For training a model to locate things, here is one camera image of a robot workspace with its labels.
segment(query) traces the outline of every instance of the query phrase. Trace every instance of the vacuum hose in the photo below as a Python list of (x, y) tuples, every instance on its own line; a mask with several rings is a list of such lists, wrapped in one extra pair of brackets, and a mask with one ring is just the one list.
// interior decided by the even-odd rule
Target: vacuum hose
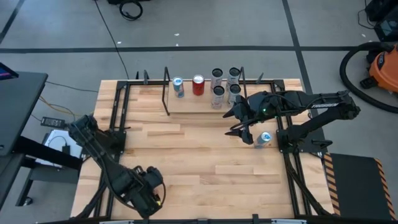
[(378, 100), (375, 100), (374, 98), (368, 96), (358, 88), (356, 88), (349, 80), (347, 77), (346, 73), (346, 68), (347, 68), (347, 63), (351, 59), (352, 56), (354, 56), (356, 53), (362, 50), (381, 50), (381, 51), (387, 51), (390, 52), (394, 47), (390, 46), (385, 43), (381, 42), (369, 42), (365, 44), (361, 44), (357, 46), (355, 49), (351, 50), (350, 52), (347, 53), (347, 55), (343, 58), (343, 61), (341, 61), (340, 64), (340, 78), (341, 81), (343, 81), (344, 85), (349, 89), (351, 92), (353, 92), (356, 96), (364, 100), (365, 102), (368, 102), (370, 105), (373, 105), (377, 108), (380, 108), (382, 110), (391, 112), (391, 113), (398, 113), (398, 107), (387, 105), (383, 102), (380, 102)]

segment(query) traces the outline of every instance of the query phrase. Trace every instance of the black hose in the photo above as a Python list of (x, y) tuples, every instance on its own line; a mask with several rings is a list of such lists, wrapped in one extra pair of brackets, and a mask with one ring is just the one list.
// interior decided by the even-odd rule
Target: black hose
[(369, 43), (365, 43), (365, 44), (361, 44), (361, 45), (357, 46), (355, 49), (353, 49), (350, 52), (348, 52), (347, 55), (343, 58), (343, 61), (341, 61), (341, 64), (340, 64), (340, 78), (341, 78), (341, 81), (343, 81), (344, 85), (347, 87), (347, 89), (349, 89), (351, 92), (353, 92), (356, 96), (358, 96), (359, 98), (361, 98), (365, 102), (367, 102), (370, 105), (373, 105), (373, 106), (375, 106), (377, 108), (380, 108), (382, 110), (385, 110), (385, 111), (388, 111), (388, 112), (391, 112), (391, 113), (398, 113), (398, 107), (387, 105), (387, 104), (385, 104), (383, 102), (380, 102), (380, 101), (368, 96), (367, 94), (365, 94), (364, 92), (362, 92), (358, 88), (356, 88), (348, 80), (347, 73), (346, 73), (346, 68), (347, 68), (348, 61), (351, 59), (352, 56), (354, 56), (359, 51), (362, 51), (362, 50), (381, 50), (381, 51), (390, 52), (393, 49), (394, 49), (393, 46), (385, 44), (385, 43), (381, 43), (381, 42), (369, 42)]
[[(127, 4), (127, 3), (133, 3), (133, 4), (135, 4), (136, 6), (139, 7), (139, 14), (138, 14), (138, 16), (132, 16), (132, 15), (130, 15), (127, 11), (123, 11), (123, 6), (124, 6), (125, 4)], [(138, 0), (125, 0), (125, 1), (122, 1), (122, 2), (120, 3), (120, 6), (119, 6), (119, 12), (120, 12), (120, 14), (122, 14), (123, 18), (125, 18), (125, 19), (127, 19), (127, 20), (129, 20), (129, 21), (135, 21), (135, 20), (137, 20), (138, 18), (140, 18), (140, 17), (142, 16), (142, 12), (143, 12), (143, 11), (144, 11), (144, 10), (142, 9), (141, 3), (140, 3)]]

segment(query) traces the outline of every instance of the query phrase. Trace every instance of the can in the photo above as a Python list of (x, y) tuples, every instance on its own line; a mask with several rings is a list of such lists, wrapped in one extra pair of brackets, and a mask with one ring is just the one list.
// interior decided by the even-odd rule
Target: can
[(236, 96), (241, 93), (241, 87), (238, 84), (232, 84), (228, 91), (228, 106), (232, 107), (236, 101)]
[(239, 69), (233, 67), (229, 70), (229, 75), (226, 80), (226, 89), (229, 90), (229, 87), (233, 84), (239, 84), (239, 74), (241, 71)]
[(184, 86), (181, 77), (173, 78), (173, 87), (178, 98), (184, 97)]
[(213, 98), (211, 100), (211, 107), (213, 109), (221, 109), (224, 100), (224, 88), (222, 86), (215, 86), (213, 90)]
[(269, 142), (271, 142), (272, 136), (268, 132), (261, 133), (254, 141), (254, 148), (263, 149)]
[(196, 96), (200, 96), (205, 92), (205, 78), (201, 75), (195, 75), (192, 78), (192, 91)]
[(211, 84), (210, 89), (213, 92), (215, 86), (221, 86), (223, 82), (223, 71), (219, 68), (213, 69), (211, 72)]

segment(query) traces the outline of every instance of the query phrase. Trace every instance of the can lid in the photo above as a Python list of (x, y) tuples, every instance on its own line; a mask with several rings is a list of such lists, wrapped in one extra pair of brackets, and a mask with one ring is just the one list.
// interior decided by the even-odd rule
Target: can lid
[(173, 78), (173, 85), (181, 85), (181, 84), (182, 84), (182, 78), (181, 77)]
[(236, 77), (241, 73), (241, 71), (239, 71), (239, 69), (233, 67), (229, 70), (229, 74), (231, 74), (232, 76)]
[(222, 86), (214, 87), (213, 91), (214, 91), (214, 94), (216, 94), (217, 96), (221, 96), (225, 92), (224, 87), (222, 87)]
[(213, 69), (213, 71), (211, 72), (211, 74), (213, 74), (214, 77), (222, 77), (223, 76), (223, 71), (219, 68), (215, 68)]
[(241, 87), (238, 84), (233, 84), (229, 87), (229, 90), (231, 91), (231, 93), (240, 93), (241, 92)]
[(192, 80), (194, 83), (201, 84), (205, 81), (205, 78), (201, 75), (195, 75)]
[(271, 140), (271, 134), (269, 134), (268, 132), (263, 132), (261, 134), (261, 139), (265, 140), (265, 141), (270, 141)]

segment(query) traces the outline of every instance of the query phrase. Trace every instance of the black desk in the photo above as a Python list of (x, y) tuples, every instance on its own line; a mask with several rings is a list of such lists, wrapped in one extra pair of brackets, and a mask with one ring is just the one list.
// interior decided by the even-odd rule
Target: black desk
[[(18, 74), (19, 78), (0, 80), (0, 209), (19, 168), (26, 166), (33, 169), (36, 166), (35, 159), (31, 157), (77, 170), (81, 166), (80, 159), (21, 136), (48, 75), (29, 72)], [(29, 188), (24, 187), (22, 194), (27, 194)]]

